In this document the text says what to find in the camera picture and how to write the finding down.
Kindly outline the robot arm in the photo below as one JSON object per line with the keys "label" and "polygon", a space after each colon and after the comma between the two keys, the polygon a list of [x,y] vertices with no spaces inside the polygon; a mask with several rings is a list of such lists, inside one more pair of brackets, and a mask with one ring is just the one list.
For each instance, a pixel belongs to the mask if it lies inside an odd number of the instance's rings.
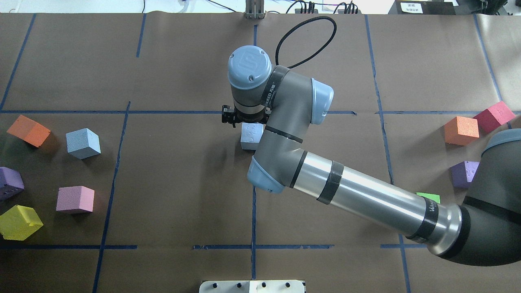
{"label": "robot arm", "polygon": [[303,147],[310,125],[328,114],[331,86],[274,66],[255,45],[230,53],[227,78],[233,107],[223,106],[223,123],[264,125],[247,171],[253,186],[277,194],[296,189],[451,262],[491,267],[520,261],[520,129],[493,135],[462,202],[441,204]]}

